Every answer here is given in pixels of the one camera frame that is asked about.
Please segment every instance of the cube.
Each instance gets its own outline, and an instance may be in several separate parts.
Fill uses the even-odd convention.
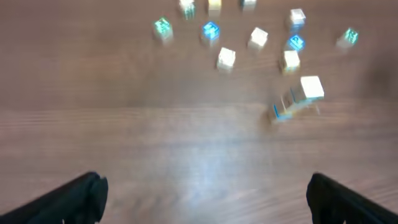
[[[256,7],[256,0],[241,0],[241,7],[244,11],[254,10]]]
[[[218,55],[217,68],[227,72],[232,71],[235,58],[235,51],[226,49],[225,47],[221,48],[220,54]]]
[[[305,24],[305,14],[302,9],[290,10],[287,27],[291,32],[298,32]]]
[[[296,50],[299,52],[304,49],[305,41],[299,35],[295,34],[289,38],[287,46],[290,50]]]
[[[337,46],[347,49],[355,45],[358,41],[358,32],[349,28],[338,40]]]
[[[208,0],[209,16],[219,16],[221,14],[221,0]]]
[[[293,103],[286,103],[286,110],[289,113],[300,110],[305,106],[312,104],[313,102],[323,99],[325,93],[321,81],[318,76],[301,77],[300,84],[290,89],[290,93],[293,98]]]
[[[258,27],[251,33],[248,46],[253,49],[261,50],[268,39],[268,33]]]
[[[220,28],[214,22],[207,22],[202,27],[201,39],[203,43],[213,46],[217,43],[220,37]]]
[[[164,44],[173,39],[173,29],[170,22],[161,17],[158,21],[154,22],[155,36],[158,37]]]
[[[180,9],[186,20],[195,17],[195,5],[193,0],[180,0]]]
[[[284,51],[282,60],[280,62],[280,68],[284,74],[294,73],[297,71],[300,68],[300,59],[297,51]]]

